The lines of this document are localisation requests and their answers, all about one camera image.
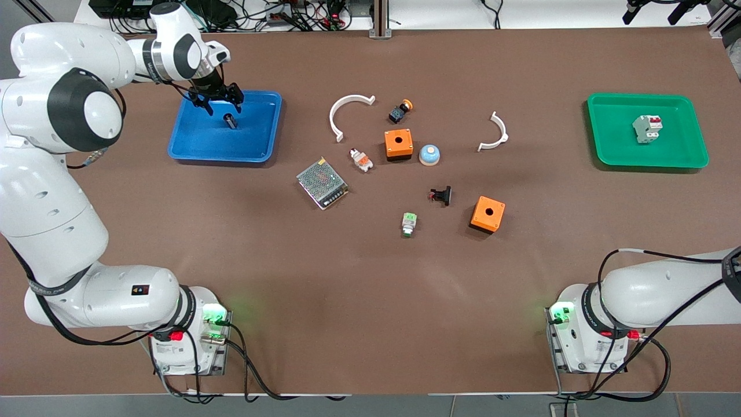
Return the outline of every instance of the green and white connector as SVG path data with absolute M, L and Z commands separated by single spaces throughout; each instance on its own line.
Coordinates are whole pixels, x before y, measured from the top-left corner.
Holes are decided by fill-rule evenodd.
M 404 218 L 402 218 L 402 234 L 404 237 L 412 237 L 414 226 L 416 226 L 416 214 L 404 213 Z

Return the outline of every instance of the white curved handle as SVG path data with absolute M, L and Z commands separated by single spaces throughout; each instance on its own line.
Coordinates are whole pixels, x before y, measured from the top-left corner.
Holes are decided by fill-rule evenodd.
M 507 135 L 507 128 L 505 127 L 505 123 L 502 121 L 502 119 L 499 118 L 499 116 L 496 115 L 496 111 L 491 114 L 491 121 L 496 123 L 497 126 L 499 126 L 499 129 L 502 131 L 502 137 L 499 138 L 494 143 L 480 143 L 479 144 L 479 150 L 476 152 L 481 152 L 482 149 L 494 149 L 497 146 L 501 145 L 504 142 L 507 142 L 507 139 L 509 139 L 509 135 Z
M 367 105 L 372 105 L 375 101 L 376 96 L 366 97 L 359 94 L 351 94 L 350 96 L 342 97 L 341 99 L 337 100 L 334 105 L 332 105 L 332 108 L 329 110 L 329 124 L 332 127 L 332 132 L 337 135 L 338 143 L 342 140 L 342 131 L 340 131 L 337 128 L 337 125 L 334 124 L 334 114 L 337 112 L 337 109 L 341 108 L 343 105 L 348 104 L 349 102 L 364 102 Z

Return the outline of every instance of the brown tabletop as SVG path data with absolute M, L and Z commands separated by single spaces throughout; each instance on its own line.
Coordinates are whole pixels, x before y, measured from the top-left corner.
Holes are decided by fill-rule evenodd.
M 167 155 L 180 97 L 130 85 L 124 133 L 73 172 L 110 232 L 101 261 L 171 269 L 212 289 L 247 336 L 266 382 L 282 393 L 554 392 L 543 307 L 595 279 L 618 247 L 695 254 L 737 246 L 741 85 L 704 27 L 466 30 L 214 36 L 229 47 L 229 82 L 275 90 L 282 129 L 263 168 L 181 165 Z M 594 92 L 687 96 L 710 154 L 695 174 L 615 172 L 593 162 L 584 103 Z M 342 108 L 350 93 L 376 104 Z M 424 167 L 383 156 L 388 112 L 409 98 L 401 127 L 442 160 Z M 510 140 L 488 120 L 500 115 Z M 363 174 L 348 157 L 366 152 Z M 350 194 L 321 211 L 296 175 L 326 157 Z M 449 207 L 426 200 L 453 187 Z M 499 231 L 467 227 L 479 195 L 507 204 Z M 419 224 L 400 234 L 402 215 Z M 621 255 L 609 267 L 653 260 Z M 0 393 L 161 393 L 141 347 L 84 347 L 24 314 L 21 268 L 0 249 Z M 96 338 L 124 329 L 88 329 Z M 669 328 L 669 390 L 739 391 L 737 326 Z M 607 388 L 649 391 L 655 352 Z M 587 387 L 569 375 L 565 389 Z M 238 393 L 242 364 L 205 378 Z

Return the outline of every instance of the robotic arm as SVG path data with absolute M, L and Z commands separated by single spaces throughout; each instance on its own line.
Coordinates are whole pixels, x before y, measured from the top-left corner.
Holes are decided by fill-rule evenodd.
M 153 354 L 169 375 L 196 366 L 206 375 L 224 342 L 214 323 L 225 318 L 224 307 L 206 288 L 179 285 L 167 269 L 99 263 L 108 233 L 65 159 L 118 140 L 122 113 L 110 91 L 130 82 L 188 80 L 194 105 L 212 113 L 209 101 L 223 99 L 240 110 L 242 92 L 216 71 L 230 60 L 227 48 L 203 42 L 178 3 L 156 5 L 151 15 L 157 37 L 148 40 L 126 42 L 72 23 L 15 34 L 20 77 L 0 80 L 0 232 L 26 270 L 32 321 L 63 335 L 70 327 L 157 329 Z
M 723 263 L 669 259 L 615 269 L 603 280 L 602 294 L 597 283 L 567 287 L 548 310 L 561 353 L 559 365 L 568 372 L 598 372 L 615 340 L 605 368 L 615 370 L 628 353 L 630 330 L 659 326 L 721 278 L 724 286 L 710 291 L 668 325 L 741 324 L 740 255 L 741 248 L 729 249 L 692 257 Z

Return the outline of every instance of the white circuit breaker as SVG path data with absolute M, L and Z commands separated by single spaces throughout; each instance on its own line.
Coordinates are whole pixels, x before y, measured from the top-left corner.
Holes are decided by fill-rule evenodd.
M 633 122 L 633 129 L 636 130 L 638 143 L 651 143 L 659 137 L 659 131 L 664 126 L 661 124 L 661 117 L 645 115 Z

